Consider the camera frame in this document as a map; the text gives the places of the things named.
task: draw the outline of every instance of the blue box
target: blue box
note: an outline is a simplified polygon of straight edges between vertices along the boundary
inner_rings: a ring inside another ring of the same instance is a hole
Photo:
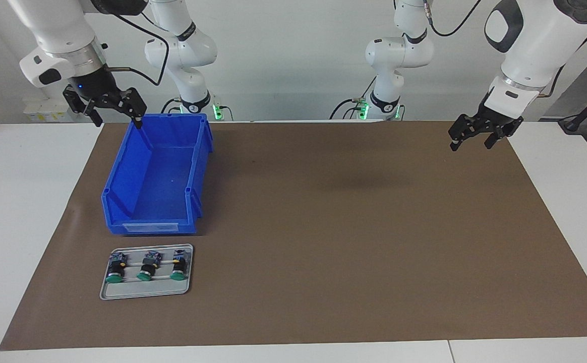
[[[109,230],[195,233],[210,152],[204,114],[147,114],[141,130],[130,124],[101,196]]]

